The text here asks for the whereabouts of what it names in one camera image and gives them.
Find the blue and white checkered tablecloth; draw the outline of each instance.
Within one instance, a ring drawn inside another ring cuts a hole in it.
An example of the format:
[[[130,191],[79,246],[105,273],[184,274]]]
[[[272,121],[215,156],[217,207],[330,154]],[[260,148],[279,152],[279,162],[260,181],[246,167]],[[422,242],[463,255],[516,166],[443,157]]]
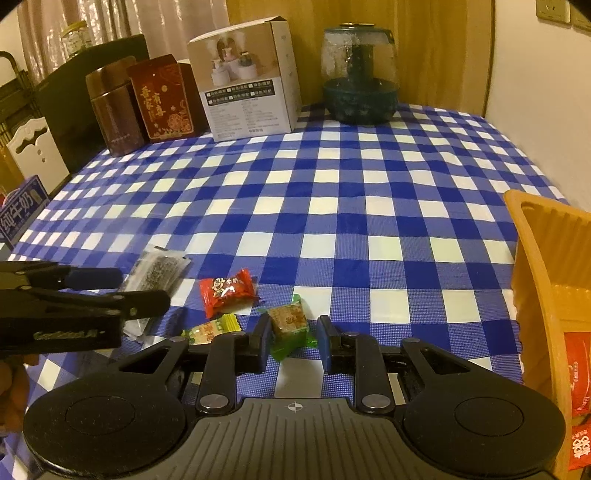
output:
[[[563,198],[479,116],[403,105],[389,125],[350,127],[312,108],[288,135],[214,143],[206,134],[124,157],[105,151],[11,258],[129,273],[148,244],[187,252],[173,307],[148,342],[206,321],[198,279],[248,267],[259,307],[299,293],[309,319],[330,313],[384,345],[419,337],[518,381],[517,233],[502,199],[510,188]],[[256,307],[238,312],[246,330],[258,316]],[[124,339],[113,352],[44,357],[28,369],[30,400],[140,348]],[[317,374],[317,351],[296,356]],[[239,378],[239,393],[273,396],[281,368],[269,359],[264,375]],[[352,392],[344,375],[320,384],[325,396]],[[31,475],[22,437],[7,445],[0,474]]]

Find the finger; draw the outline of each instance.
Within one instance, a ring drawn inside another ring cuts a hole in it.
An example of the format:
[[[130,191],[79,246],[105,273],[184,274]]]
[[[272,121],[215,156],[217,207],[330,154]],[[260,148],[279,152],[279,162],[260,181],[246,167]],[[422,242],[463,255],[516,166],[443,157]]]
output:
[[[24,413],[29,399],[29,376],[23,365],[15,370],[9,392],[12,405]]]
[[[36,355],[34,353],[24,355],[22,357],[22,361],[27,365],[31,365],[32,367],[34,367],[35,365],[39,365],[39,355]]]
[[[8,402],[4,412],[4,428],[9,432],[20,432],[24,416],[24,411],[18,410],[12,402]]]
[[[0,395],[12,385],[12,370],[6,362],[0,361]]]

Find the brown tea canister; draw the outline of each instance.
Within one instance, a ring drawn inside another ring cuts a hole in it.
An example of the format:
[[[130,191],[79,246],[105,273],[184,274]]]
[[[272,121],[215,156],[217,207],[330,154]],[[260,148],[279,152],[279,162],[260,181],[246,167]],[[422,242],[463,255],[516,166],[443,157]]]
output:
[[[86,76],[96,120],[114,157],[127,155],[147,143],[144,123],[127,75],[127,68],[135,63],[135,57],[128,56]]]

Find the red snack package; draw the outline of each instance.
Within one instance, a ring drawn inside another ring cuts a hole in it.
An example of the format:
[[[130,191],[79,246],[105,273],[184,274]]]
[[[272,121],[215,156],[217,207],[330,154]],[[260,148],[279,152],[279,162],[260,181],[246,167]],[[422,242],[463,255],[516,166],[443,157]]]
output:
[[[570,460],[569,470],[576,470],[591,465],[591,443],[589,442],[589,432],[591,424],[573,426],[570,436]]]
[[[573,417],[589,413],[591,378],[589,354],[591,352],[591,332],[570,332],[564,334],[566,357],[569,362],[570,402]]]
[[[232,278],[204,278],[199,281],[199,289],[205,307],[205,316],[208,319],[224,307],[256,298],[252,278],[246,268]]]

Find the candy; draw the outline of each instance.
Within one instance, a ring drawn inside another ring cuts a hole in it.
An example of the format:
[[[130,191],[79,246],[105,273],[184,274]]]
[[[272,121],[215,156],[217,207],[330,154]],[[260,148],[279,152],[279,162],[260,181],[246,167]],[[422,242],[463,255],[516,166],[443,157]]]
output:
[[[564,334],[566,358],[569,363],[570,399],[573,417],[589,413],[591,395],[591,375],[589,354],[591,351],[591,333],[572,332]]]
[[[222,309],[256,298],[252,278],[243,268],[232,278],[205,278],[199,281],[199,289],[205,307],[205,316],[210,319]]]
[[[267,310],[275,341],[271,347],[272,357],[281,362],[293,350],[302,346],[316,346],[316,339],[309,335],[310,328],[298,294],[287,305]]]
[[[569,470],[591,465],[591,424],[574,425],[570,435]]]
[[[203,343],[211,343],[217,335],[228,332],[239,332],[240,330],[241,328],[238,325],[236,315],[226,313],[218,319],[197,325],[190,330],[183,330],[182,336],[189,339],[190,345],[201,345]]]

